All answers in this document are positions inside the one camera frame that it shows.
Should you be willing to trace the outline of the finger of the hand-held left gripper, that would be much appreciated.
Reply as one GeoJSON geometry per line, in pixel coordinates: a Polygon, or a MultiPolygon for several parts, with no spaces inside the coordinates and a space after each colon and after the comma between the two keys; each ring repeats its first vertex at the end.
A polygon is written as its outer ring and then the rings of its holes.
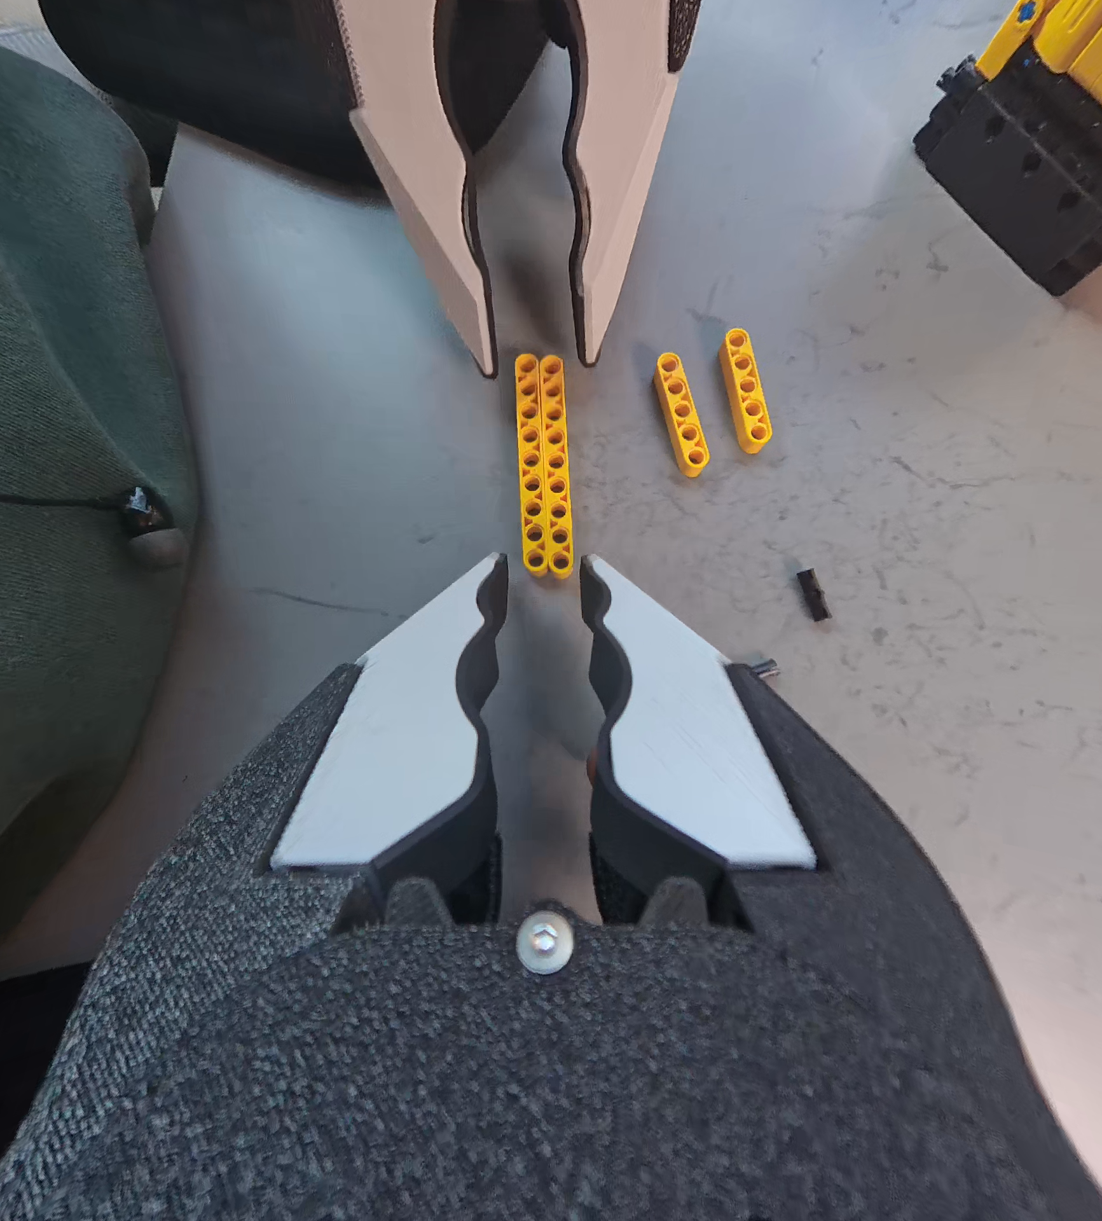
{"type": "Polygon", "coordinates": [[[569,258],[574,342],[600,360],[650,196],[678,74],[669,3],[566,3],[573,112],[564,169],[573,187],[569,258]]]}
{"type": "Polygon", "coordinates": [[[485,378],[498,374],[494,299],[471,153],[451,101],[455,3],[338,3],[351,124],[485,378]]]}

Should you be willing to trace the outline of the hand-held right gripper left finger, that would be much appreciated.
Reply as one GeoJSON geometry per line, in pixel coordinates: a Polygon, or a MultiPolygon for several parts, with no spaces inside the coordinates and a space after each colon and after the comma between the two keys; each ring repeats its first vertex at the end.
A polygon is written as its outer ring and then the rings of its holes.
{"type": "Polygon", "coordinates": [[[270,848],[272,871],[362,873],[378,907],[408,879],[458,925],[498,920],[498,791],[481,711],[508,609],[501,553],[401,623],[354,682],[270,848]]]}

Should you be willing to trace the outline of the black bumpy cushion pad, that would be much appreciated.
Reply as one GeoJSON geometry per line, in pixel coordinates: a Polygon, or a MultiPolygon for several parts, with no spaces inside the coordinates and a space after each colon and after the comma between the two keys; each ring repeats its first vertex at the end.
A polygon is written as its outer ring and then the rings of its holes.
{"type": "MultiPolygon", "coordinates": [[[[308,3],[41,3],[59,49],[115,101],[161,187],[177,126],[347,189],[378,189],[308,3]]],[[[510,108],[458,108],[473,153],[510,108]]]]}

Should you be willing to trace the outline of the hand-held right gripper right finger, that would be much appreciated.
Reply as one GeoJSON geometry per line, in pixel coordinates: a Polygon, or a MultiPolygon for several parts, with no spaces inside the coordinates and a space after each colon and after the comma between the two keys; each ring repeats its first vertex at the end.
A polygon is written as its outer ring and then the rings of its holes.
{"type": "Polygon", "coordinates": [[[614,566],[580,566],[603,709],[591,864],[603,922],[635,925],[669,879],[719,913],[735,873],[816,871],[818,855],[741,702],[732,664],[614,566]]]}

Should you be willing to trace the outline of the yellow lego vehicle model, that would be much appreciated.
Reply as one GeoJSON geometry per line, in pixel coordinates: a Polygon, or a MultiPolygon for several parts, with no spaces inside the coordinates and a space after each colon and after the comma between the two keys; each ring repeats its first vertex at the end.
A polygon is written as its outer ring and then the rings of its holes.
{"type": "Polygon", "coordinates": [[[1016,3],[913,140],[939,187],[1061,298],[1102,267],[1102,3],[1016,3]]]}

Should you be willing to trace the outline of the yellow lego liftarm beam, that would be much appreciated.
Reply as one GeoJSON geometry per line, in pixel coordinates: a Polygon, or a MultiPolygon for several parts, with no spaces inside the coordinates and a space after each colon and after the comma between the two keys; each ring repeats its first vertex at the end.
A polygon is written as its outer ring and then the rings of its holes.
{"type": "Polygon", "coordinates": [[[544,501],[544,414],[540,362],[523,353],[514,360],[517,414],[517,471],[521,492],[521,557],[526,571],[548,573],[548,512],[544,501]]]}
{"type": "Polygon", "coordinates": [[[773,425],[748,332],[728,330],[718,358],[737,444],[746,455],[757,455],[773,439],[773,425]]]}
{"type": "Polygon", "coordinates": [[[662,353],[657,358],[653,387],[668,426],[675,462],[685,478],[696,480],[710,464],[710,450],[684,374],[682,358],[676,353],[662,353]]]}
{"type": "Polygon", "coordinates": [[[574,569],[573,491],[567,451],[564,360],[546,357],[539,367],[542,428],[542,500],[546,571],[567,580],[574,569]]]}

